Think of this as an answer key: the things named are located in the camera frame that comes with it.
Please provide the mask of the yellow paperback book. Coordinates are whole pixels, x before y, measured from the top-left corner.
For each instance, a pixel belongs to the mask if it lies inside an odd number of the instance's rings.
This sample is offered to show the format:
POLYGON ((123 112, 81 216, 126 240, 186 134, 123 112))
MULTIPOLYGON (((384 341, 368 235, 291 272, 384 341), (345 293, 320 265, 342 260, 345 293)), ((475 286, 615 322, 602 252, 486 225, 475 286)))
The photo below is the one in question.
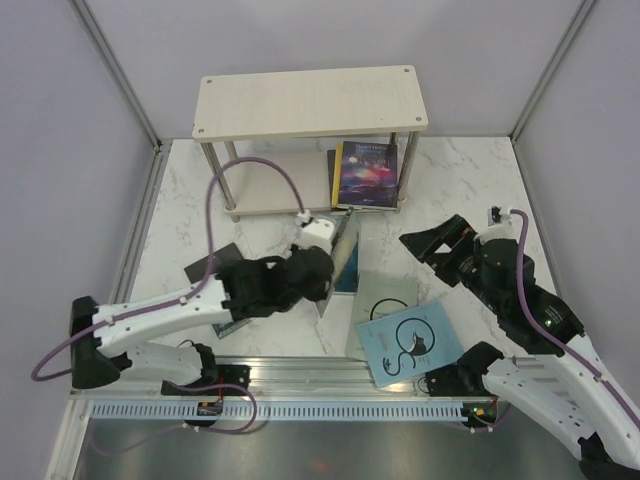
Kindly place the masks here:
POLYGON ((335 149, 334 164, 331 170, 332 181, 330 200, 332 209, 346 209, 350 190, 348 168, 346 166, 347 147, 341 142, 335 149))

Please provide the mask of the purple galaxy cover book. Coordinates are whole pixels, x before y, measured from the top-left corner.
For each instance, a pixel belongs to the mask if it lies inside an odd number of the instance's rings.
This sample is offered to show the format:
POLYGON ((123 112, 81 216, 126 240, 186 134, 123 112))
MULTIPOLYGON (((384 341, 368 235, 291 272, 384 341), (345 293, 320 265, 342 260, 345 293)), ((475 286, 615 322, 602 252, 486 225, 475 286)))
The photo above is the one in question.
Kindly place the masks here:
POLYGON ((398 195, 396 144, 346 143, 349 195, 347 208, 393 210, 398 195))

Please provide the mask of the black Moon and Sixpence book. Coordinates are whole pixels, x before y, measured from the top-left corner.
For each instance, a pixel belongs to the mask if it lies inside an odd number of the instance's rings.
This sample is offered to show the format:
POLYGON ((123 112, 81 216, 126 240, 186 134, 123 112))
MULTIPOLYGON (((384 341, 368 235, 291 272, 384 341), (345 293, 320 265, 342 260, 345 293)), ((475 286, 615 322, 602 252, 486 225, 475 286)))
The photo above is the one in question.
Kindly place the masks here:
POLYGON ((339 190, 339 177, 341 173, 340 165, 340 150, 328 150, 327 151, 327 163, 328 163, 328 180, 329 180, 329 200, 330 208, 337 210, 337 193, 339 190))

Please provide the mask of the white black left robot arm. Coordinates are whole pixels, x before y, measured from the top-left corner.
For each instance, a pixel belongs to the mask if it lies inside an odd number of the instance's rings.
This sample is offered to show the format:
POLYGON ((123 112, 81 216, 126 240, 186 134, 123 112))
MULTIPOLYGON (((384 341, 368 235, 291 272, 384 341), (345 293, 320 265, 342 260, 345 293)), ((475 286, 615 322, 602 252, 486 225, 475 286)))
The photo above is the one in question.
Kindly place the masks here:
POLYGON ((202 325, 268 318, 299 301, 327 297, 334 273, 331 253, 319 246, 291 247, 288 257, 238 260, 176 294, 125 306, 73 301, 70 315, 72 387, 95 389, 134 366, 133 349, 202 325))

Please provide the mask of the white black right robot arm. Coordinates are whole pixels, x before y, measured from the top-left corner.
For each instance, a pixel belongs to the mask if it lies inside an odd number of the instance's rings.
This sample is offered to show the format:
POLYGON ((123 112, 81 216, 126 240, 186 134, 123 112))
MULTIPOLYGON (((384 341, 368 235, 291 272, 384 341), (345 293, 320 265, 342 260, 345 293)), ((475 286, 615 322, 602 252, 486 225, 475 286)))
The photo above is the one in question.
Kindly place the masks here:
POLYGON ((480 341, 427 374, 433 396, 487 394, 508 402, 562 443, 587 479, 639 476, 639 409, 611 375, 583 324, 560 297, 536 282, 526 255, 528 215, 494 207, 477 232, 454 215, 399 240, 450 287, 464 286, 491 311, 506 336, 564 384, 568 399, 527 377, 480 341))

